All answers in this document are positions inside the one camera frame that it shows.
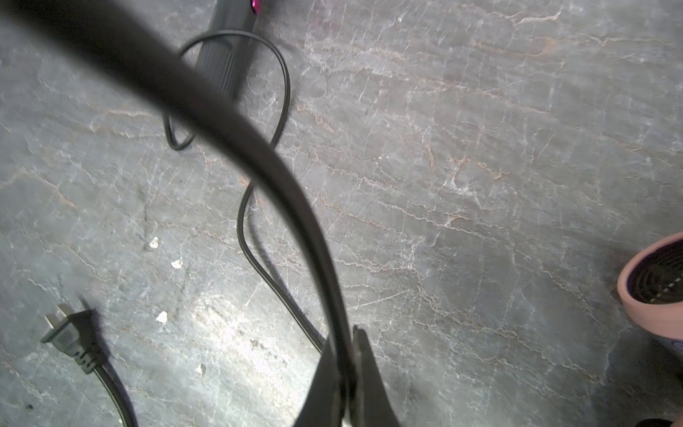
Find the pink hair dryer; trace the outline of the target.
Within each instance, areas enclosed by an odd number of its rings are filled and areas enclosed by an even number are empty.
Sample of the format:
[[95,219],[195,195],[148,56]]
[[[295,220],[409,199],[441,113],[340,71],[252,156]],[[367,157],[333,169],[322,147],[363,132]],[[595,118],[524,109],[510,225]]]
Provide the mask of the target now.
[[663,238],[622,269],[617,291],[629,318],[647,332],[682,340],[682,234]]

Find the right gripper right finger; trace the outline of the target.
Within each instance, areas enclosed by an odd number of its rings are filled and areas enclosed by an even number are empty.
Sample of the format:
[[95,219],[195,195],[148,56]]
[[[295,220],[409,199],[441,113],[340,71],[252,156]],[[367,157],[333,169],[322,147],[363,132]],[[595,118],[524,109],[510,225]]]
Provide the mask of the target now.
[[353,345],[358,380],[350,401],[352,426],[399,427],[398,418],[387,396],[368,335],[353,327]]

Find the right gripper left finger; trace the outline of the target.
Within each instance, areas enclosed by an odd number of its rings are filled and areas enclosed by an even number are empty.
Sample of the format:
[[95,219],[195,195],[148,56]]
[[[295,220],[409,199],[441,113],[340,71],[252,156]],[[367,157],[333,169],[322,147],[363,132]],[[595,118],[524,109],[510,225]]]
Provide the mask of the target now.
[[302,410],[294,427],[339,427],[343,423],[341,380],[336,358],[329,342],[325,343],[321,358]]

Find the dark green hair dryer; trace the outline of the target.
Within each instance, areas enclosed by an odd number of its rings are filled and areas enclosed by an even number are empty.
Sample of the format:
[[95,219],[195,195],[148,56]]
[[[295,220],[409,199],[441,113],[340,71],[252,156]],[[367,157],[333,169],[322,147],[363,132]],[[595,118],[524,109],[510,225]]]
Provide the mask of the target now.
[[345,414],[357,369],[341,288],[311,205],[274,149],[204,78],[117,2],[3,1],[1,12],[183,121],[268,194],[297,239],[318,288]]

